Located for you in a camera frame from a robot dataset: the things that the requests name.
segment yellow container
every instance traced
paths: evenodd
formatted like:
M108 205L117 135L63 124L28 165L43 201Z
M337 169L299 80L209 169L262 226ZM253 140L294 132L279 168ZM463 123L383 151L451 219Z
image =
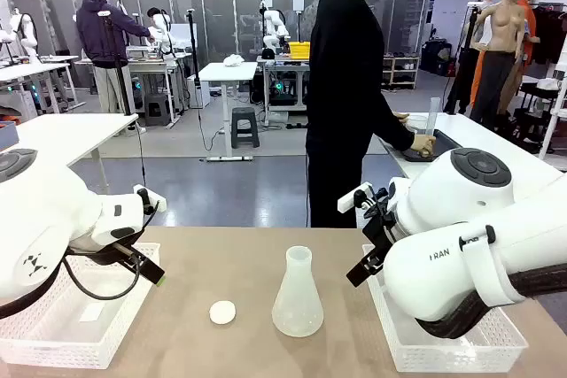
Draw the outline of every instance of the yellow container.
M305 61L309 59L310 42L290 42L291 59Z

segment black pants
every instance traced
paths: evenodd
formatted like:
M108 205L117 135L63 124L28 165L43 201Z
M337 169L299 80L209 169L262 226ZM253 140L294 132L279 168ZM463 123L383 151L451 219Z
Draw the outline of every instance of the black pants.
M356 228L356 212L337 210L337 201L361 185L362 158L309 156L311 228Z
M500 94L515 62L515 55L512 52L488 51L485 54L477 100L470 113L471 120L489 130L494 130Z
M459 101L459 113L464 114L470 103L470 90L472 82L475 79L475 71L477 69L478 55L480 52L476 49L462 51L459 57L459 72L454 78L447 104L443 112L454 113L454 108Z

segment person in black shirt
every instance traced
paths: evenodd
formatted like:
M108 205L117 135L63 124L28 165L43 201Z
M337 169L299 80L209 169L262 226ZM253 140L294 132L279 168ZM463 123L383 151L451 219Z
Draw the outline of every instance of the person in black shirt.
M398 150L431 154L435 138L414 135L380 91L384 37L364 0L320 0L311 34L306 149L312 228L356 228L337 201L361 184L372 135Z

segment gray bin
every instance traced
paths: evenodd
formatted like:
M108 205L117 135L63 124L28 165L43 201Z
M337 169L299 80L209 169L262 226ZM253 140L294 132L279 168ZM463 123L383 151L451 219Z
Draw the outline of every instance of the gray bin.
M0 121L0 151L10 148L18 142L16 123L13 121Z

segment white plastic basket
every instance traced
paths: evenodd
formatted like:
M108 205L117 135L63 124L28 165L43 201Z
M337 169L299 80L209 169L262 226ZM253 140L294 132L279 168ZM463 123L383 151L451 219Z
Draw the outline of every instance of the white plastic basket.
M373 245L362 245L368 254ZM382 273L367 280L398 372L507 373L528 343L500 308L455 340L427 334L392 300Z
M135 247L159 264L158 243ZM84 257L67 259L79 281L101 296L122 292L134 279L120 265L99 266ZM80 292L61 267L42 298L25 311L0 320L0 358L21 365L106 369L151 286L141 276L125 297L100 302ZM93 307L100 314L86 318L85 309L92 312Z

